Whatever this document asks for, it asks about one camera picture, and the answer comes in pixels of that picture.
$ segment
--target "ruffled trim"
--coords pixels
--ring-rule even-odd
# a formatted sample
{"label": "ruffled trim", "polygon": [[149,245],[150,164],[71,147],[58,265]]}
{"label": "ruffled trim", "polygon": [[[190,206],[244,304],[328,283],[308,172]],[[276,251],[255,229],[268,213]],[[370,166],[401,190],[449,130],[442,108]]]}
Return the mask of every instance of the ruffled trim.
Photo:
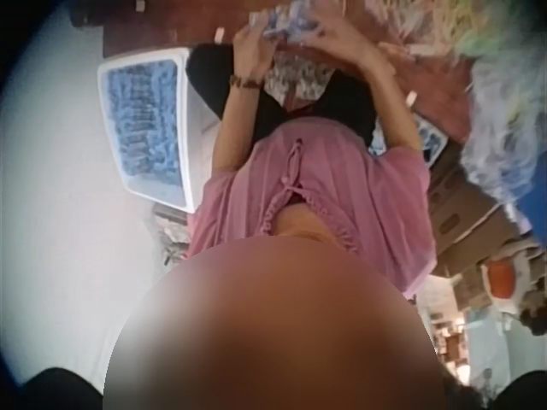
{"label": "ruffled trim", "polygon": [[347,226],[340,224],[337,219],[332,214],[330,214],[324,206],[320,205],[315,200],[315,196],[313,194],[311,194],[309,191],[297,188],[295,186],[300,173],[302,145],[303,140],[301,138],[298,138],[291,147],[291,151],[289,152],[287,158],[286,172],[285,175],[281,178],[283,190],[275,195],[268,205],[262,223],[260,224],[258,235],[271,235],[273,229],[272,222],[275,215],[287,204],[291,195],[293,193],[296,193],[306,201],[306,203],[314,210],[314,212],[316,212],[321,217],[322,220],[324,220],[328,228],[332,231],[334,236],[339,241],[341,241],[342,246],[346,250],[348,250],[352,254],[359,255],[359,249],[354,240],[354,235],[351,234]]}
{"label": "ruffled trim", "polygon": [[312,195],[308,193],[299,192],[300,195],[306,200],[306,203],[318,213],[322,219],[325,221],[326,225],[336,238],[342,242],[342,246],[354,255],[359,255],[359,248],[356,245],[354,240],[354,235],[350,233],[348,228],[340,224],[335,217],[330,214],[326,208],[320,205]]}

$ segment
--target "hand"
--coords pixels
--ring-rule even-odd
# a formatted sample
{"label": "hand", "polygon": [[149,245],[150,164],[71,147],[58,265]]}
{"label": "hand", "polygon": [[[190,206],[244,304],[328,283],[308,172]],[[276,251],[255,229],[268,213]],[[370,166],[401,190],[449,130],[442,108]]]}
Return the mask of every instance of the hand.
{"label": "hand", "polygon": [[262,12],[256,24],[245,26],[233,38],[233,73],[241,79],[261,83],[272,66],[277,39],[262,36],[268,13]]}
{"label": "hand", "polygon": [[321,0],[309,10],[310,19],[319,27],[303,38],[303,45],[322,50],[365,71],[393,67],[382,53],[342,15],[333,0]]}

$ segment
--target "cardboard box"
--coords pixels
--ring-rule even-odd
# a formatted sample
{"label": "cardboard box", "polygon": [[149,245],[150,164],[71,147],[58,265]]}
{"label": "cardboard box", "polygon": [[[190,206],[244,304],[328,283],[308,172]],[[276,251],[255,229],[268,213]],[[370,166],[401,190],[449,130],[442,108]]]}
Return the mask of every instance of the cardboard box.
{"label": "cardboard box", "polygon": [[443,152],[431,168],[429,191],[435,189],[446,175],[459,163],[462,147],[452,140],[446,144]]}
{"label": "cardboard box", "polygon": [[437,254],[441,255],[457,239],[469,233],[496,206],[492,198],[466,180],[463,169],[455,164],[429,191],[429,212]]}
{"label": "cardboard box", "polygon": [[438,265],[445,276],[464,272],[495,254],[508,240],[520,236],[518,227],[497,208],[483,223],[476,226],[461,241],[452,244],[438,256]]}

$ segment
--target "white wall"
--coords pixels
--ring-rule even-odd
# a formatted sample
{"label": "white wall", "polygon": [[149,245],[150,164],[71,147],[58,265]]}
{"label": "white wall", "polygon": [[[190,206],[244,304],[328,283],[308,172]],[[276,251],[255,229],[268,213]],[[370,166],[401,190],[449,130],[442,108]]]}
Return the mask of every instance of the white wall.
{"label": "white wall", "polygon": [[102,30],[57,12],[4,93],[1,346],[15,376],[62,366],[103,389],[130,306],[160,265],[151,204],[124,191],[103,128]]}

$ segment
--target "pink blouse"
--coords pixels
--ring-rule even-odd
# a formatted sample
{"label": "pink blouse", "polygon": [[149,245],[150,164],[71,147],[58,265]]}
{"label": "pink blouse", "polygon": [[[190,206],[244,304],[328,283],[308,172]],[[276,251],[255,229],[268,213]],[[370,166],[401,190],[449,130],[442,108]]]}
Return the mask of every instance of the pink blouse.
{"label": "pink blouse", "polygon": [[373,157],[338,122],[294,120],[257,143],[239,171],[207,182],[189,255],[269,235],[298,194],[349,252],[410,296],[436,264],[428,185],[421,152],[396,147]]}

